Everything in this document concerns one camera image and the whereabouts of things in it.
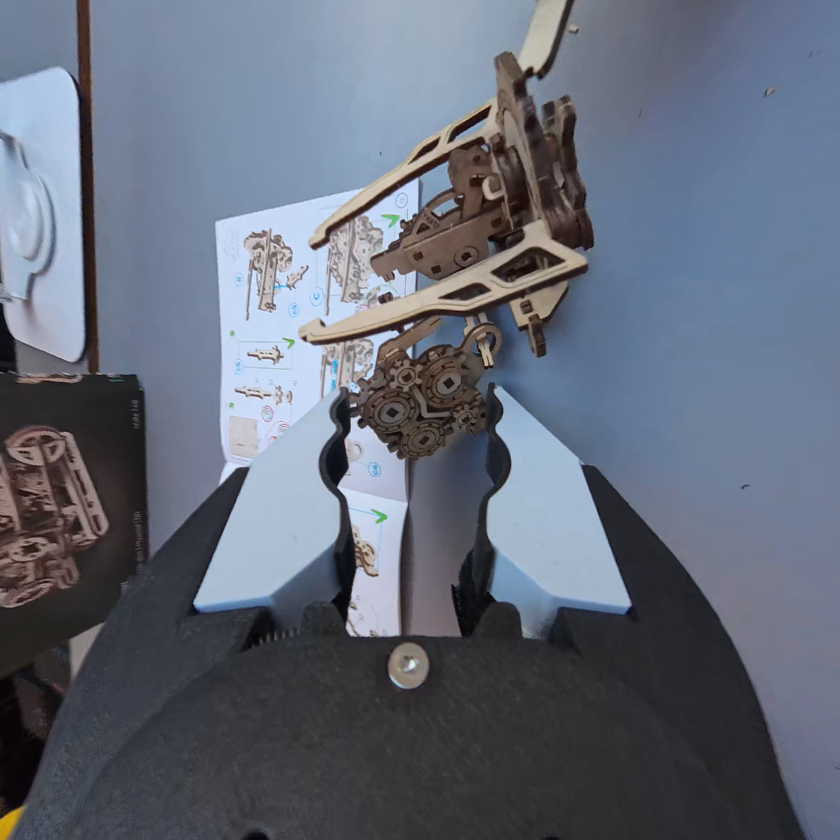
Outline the black model kit box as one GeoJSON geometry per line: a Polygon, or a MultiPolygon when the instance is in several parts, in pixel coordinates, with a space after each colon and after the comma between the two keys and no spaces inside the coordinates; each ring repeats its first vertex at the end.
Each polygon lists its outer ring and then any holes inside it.
{"type": "Polygon", "coordinates": [[[148,557],[134,374],[1,375],[1,677],[103,623],[148,557]]]}

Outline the white flat base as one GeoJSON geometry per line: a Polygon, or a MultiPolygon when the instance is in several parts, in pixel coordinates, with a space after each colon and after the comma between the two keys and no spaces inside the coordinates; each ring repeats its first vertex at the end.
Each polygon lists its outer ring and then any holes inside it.
{"type": "Polygon", "coordinates": [[[55,66],[1,84],[1,296],[17,342],[69,363],[87,344],[80,98],[55,66]]]}

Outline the wooden gear model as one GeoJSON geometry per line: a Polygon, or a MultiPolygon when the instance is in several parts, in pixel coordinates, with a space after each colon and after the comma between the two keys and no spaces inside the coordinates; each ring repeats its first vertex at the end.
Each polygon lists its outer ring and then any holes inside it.
{"type": "MultiPolygon", "coordinates": [[[[514,246],[523,228],[540,219],[566,247],[580,254],[593,247],[572,99],[563,96],[538,110],[518,58],[503,52],[494,64],[495,132],[488,143],[451,155],[449,188],[401,223],[395,242],[373,257],[379,278],[415,271],[434,284],[514,246]]],[[[544,326],[570,280],[502,302],[538,358],[546,354],[544,326]]],[[[456,431],[481,431],[487,408],[478,383],[501,347],[501,331],[485,317],[486,310],[429,316],[394,329],[398,337],[383,343],[372,376],[358,385],[359,426],[400,459],[430,456],[456,431]]]]}

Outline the assembly instruction booklet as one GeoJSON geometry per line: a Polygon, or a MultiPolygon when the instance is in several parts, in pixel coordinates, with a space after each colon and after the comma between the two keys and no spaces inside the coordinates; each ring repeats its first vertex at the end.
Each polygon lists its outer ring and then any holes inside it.
{"type": "MultiPolygon", "coordinates": [[[[418,181],[399,189],[312,249],[314,228],[355,191],[216,222],[221,342],[219,423],[224,476],[246,466],[297,420],[340,387],[357,392],[394,332],[315,346],[299,338],[314,319],[333,324],[379,305],[390,291],[417,289],[417,273],[379,278],[371,261],[419,209],[418,181]]],[[[357,637],[402,633],[401,565],[408,467],[353,419],[341,489],[348,499],[356,549],[347,630],[357,637]]]]}

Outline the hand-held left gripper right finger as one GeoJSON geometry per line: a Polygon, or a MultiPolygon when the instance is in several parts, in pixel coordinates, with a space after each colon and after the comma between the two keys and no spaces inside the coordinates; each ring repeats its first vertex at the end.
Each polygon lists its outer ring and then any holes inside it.
{"type": "Polygon", "coordinates": [[[630,596],[577,455],[504,387],[490,384],[476,539],[453,600],[469,637],[492,603],[513,605],[521,635],[548,638],[559,609],[625,615],[630,596]]]}

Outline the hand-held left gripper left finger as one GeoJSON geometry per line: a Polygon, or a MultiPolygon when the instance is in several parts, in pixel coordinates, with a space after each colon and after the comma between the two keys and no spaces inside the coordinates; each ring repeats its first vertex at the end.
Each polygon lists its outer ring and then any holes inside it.
{"type": "Polygon", "coordinates": [[[327,394],[253,460],[193,600],[198,613],[268,610],[301,628],[311,605],[348,600],[354,536],[340,489],[350,393],[327,394]]]}

